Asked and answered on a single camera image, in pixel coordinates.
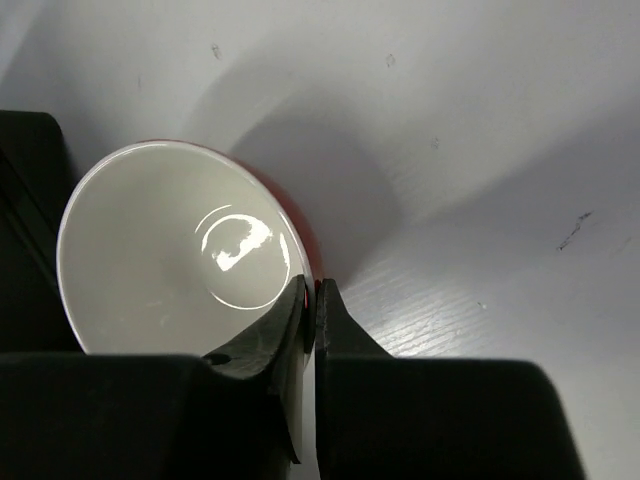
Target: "tabletop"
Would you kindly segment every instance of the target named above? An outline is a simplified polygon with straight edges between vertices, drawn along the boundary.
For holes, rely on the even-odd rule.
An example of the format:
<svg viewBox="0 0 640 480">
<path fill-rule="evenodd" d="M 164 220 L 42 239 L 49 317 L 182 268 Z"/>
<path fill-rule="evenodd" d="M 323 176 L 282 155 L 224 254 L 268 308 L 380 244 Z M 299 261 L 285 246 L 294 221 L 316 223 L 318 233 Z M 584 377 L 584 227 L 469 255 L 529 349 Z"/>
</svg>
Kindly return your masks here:
<svg viewBox="0 0 640 480">
<path fill-rule="evenodd" d="M 148 138 L 258 167 L 383 347 L 538 363 L 589 476 L 636 478 L 639 22 L 634 0 L 0 0 L 0 108 L 52 113 L 78 174 Z M 293 478 L 317 478 L 305 389 Z"/>
</svg>

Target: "bowl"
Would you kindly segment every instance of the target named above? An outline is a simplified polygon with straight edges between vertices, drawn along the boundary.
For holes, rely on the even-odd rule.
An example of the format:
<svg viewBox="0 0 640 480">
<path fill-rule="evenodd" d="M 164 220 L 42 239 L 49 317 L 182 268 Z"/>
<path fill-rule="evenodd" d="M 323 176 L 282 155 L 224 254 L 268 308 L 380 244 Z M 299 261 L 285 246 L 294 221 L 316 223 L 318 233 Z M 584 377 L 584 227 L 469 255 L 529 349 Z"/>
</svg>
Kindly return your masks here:
<svg viewBox="0 0 640 480">
<path fill-rule="evenodd" d="M 98 162 L 74 190 L 57 244 L 71 327 L 88 353 L 204 355 L 266 313 L 317 244 L 291 199 L 214 150 L 148 141 Z"/>
</svg>

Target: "white surface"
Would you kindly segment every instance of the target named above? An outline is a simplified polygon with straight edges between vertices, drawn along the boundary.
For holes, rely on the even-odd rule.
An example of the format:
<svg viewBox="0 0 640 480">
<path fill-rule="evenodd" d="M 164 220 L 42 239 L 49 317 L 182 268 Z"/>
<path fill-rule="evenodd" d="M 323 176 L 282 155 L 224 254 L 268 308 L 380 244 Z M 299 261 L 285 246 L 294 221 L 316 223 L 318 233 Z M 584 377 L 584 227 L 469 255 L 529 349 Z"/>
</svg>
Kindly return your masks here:
<svg viewBox="0 0 640 480">
<path fill-rule="evenodd" d="M 91 353 L 205 355 L 269 311 L 294 276 L 314 284 L 293 224 L 256 178 L 167 141 L 125 147 L 85 175 L 62 219 L 57 270 Z"/>
<path fill-rule="evenodd" d="M 0 2 L 0 105 L 81 171 L 144 138 L 244 158 L 383 346 L 538 362 L 590 476 L 637 478 L 639 2 L 44 5 Z"/>
</svg>

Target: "black object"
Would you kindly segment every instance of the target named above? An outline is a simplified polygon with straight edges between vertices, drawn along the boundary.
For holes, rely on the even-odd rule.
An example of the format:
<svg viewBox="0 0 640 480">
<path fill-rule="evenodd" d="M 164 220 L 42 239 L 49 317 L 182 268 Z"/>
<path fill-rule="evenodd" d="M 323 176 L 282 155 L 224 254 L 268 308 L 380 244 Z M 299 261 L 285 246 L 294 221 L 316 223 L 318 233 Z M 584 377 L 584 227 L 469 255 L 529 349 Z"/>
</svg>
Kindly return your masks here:
<svg viewBox="0 0 640 480">
<path fill-rule="evenodd" d="M 204 358 L 0 356 L 0 478 L 285 478 L 317 325 L 322 478 L 584 478 L 557 395 L 523 362 L 394 359 L 332 280 L 297 277 Z"/>
<path fill-rule="evenodd" d="M 0 352 L 79 349 L 55 281 L 56 235 L 72 189 L 56 121 L 0 111 Z"/>
</svg>

